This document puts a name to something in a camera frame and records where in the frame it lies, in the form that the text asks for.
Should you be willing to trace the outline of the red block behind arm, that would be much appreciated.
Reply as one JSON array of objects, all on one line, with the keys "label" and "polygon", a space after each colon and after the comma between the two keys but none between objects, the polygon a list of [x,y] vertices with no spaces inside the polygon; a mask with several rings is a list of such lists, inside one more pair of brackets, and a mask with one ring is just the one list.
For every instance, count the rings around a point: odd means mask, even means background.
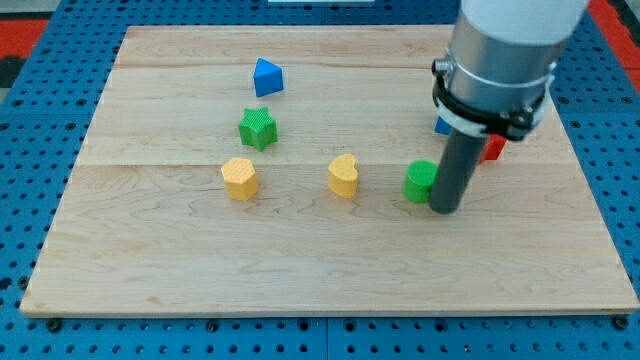
[{"label": "red block behind arm", "polygon": [[482,163],[485,161],[498,160],[506,143],[507,140],[504,137],[497,134],[491,135],[488,138],[483,153],[479,158],[479,162]]}]

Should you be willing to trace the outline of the blue block behind arm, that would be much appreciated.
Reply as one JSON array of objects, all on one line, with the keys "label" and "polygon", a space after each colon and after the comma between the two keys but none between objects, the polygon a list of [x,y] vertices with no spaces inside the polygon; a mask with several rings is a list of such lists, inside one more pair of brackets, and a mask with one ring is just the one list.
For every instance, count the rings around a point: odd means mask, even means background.
[{"label": "blue block behind arm", "polygon": [[451,126],[443,118],[438,117],[434,125],[434,132],[448,136],[451,132]]}]

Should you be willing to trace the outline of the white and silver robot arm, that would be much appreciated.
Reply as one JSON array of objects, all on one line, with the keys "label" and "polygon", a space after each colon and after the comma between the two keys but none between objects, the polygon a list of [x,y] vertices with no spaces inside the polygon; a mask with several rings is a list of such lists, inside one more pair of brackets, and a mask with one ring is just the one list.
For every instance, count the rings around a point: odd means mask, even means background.
[{"label": "white and silver robot arm", "polygon": [[434,102],[453,132],[523,140],[544,117],[558,58],[589,0],[462,0]]}]

